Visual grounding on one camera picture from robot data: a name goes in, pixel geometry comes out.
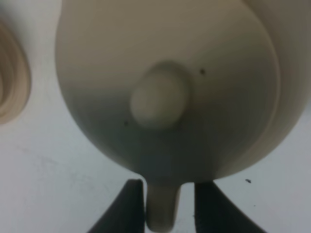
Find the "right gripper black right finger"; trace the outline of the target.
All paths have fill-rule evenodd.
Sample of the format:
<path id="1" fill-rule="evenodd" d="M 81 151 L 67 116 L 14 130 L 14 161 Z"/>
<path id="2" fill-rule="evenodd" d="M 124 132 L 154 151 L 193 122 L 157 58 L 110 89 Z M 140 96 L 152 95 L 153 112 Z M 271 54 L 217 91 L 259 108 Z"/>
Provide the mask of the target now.
<path id="1" fill-rule="evenodd" d="M 262 233 L 214 182 L 194 186 L 194 220 L 197 233 Z"/>

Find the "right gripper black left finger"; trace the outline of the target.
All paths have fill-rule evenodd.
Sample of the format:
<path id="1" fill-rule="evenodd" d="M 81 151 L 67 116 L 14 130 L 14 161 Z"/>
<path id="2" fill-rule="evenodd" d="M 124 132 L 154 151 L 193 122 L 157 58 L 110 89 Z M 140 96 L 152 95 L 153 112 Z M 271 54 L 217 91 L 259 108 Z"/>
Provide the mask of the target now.
<path id="1" fill-rule="evenodd" d="M 143 181 L 129 179 L 90 233 L 143 233 L 145 212 Z"/>

